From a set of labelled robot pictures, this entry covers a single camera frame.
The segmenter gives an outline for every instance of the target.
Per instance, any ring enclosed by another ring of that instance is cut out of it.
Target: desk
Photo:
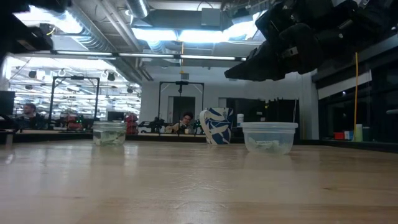
[[[12,164],[0,161],[2,223],[398,223],[398,154],[89,140],[14,148]]]

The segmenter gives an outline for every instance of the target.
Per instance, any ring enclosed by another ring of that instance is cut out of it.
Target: person
[[[33,103],[26,103],[24,105],[24,115],[17,120],[22,129],[44,129],[44,117],[36,113],[36,105]]]
[[[180,133],[180,134],[189,134],[192,132],[192,127],[190,125],[191,120],[193,119],[192,112],[186,112],[183,114],[182,119],[179,123],[175,123],[174,125],[167,126],[165,129],[166,133]]]

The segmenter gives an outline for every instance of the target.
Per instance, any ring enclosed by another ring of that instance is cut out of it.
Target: white wall
[[[230,82],[224,83],[205,82],[204,108],[219,106],[219,98],[247,98],[273,100],[283,98],[300,100],[300,114],[305,124],[306,139],[318,138],[318,96],[315,85],[311,82],[311,73],[298,75],[291,73],[279,81],[267,80],[265,82]],[[167,119],[168,103],[170,96],[178,96],[178,86],[171,84],[167,88],[163,84],[160,96],[160,116]],[[158,112],[159,82],[146,82],[142,84],[140,121],[152,121]],[[195,116],[201,111],[201,93],[193,86],[183,86],[182,96],[195,97]]]

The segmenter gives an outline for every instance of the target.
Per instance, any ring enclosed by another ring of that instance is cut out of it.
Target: table surface
[[[1,223],[398,223],[398,154],[91,141],[0,151]]]

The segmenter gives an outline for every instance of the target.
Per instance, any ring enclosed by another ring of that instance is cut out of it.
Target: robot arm
[[[286,73],[304,74],[325,60],[350,55],[392,35],[398,0],[369,0],[359,6],[347,0],[277,1],[257,21],[266,38],[246,61],[227,70],[227,78],[280,80]]]

